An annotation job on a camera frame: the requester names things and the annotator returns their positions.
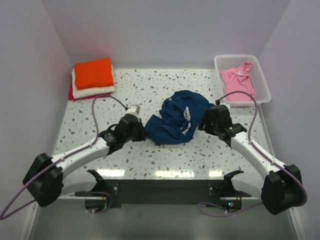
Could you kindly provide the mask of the navy blue printed t-shirt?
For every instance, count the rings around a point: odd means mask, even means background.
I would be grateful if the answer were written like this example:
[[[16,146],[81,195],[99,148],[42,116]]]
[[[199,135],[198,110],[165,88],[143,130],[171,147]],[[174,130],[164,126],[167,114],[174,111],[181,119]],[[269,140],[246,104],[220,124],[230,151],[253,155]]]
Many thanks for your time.
[[[144,129],[155,145],[178,145],[190,142],[205,110],[213,107],[203,95],[189,90],[176,91],[152,115]]]

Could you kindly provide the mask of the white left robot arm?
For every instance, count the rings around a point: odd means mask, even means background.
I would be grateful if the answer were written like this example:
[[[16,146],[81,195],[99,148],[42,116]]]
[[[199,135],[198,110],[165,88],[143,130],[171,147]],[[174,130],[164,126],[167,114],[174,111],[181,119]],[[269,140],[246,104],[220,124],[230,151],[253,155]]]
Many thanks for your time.
[[[137,113],[126,113],[115,125],[101,131],[96,138],[65,153],[48,156],[38,155],[22,183],[40,207],[46,207],[55,202],[67,190],[70,183],[64,179],[84,165],[119,151],[129,142],[141,142],[146,139],[146,131]]]

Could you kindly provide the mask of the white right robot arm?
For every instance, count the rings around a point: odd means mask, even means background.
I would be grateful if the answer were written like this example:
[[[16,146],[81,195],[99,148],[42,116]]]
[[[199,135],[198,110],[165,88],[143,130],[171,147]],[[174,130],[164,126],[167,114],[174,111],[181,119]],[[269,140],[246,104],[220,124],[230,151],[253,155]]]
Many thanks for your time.
[[[247,130],[239,123],[233,123],[229,109],[225,105],[215,105],[206,109],[198,130],[217,136],[230,148],[241,154],[263,179],[262,188],[244,183],[235,176],[242,170],[235,170],[223,177],[223,192],[230,197],[244,192],[260,198],[264,207],[277,215],[292,207],[303,206],[307,202],[307,193],[302,184],[300,169],[276,159],[261,147]]]

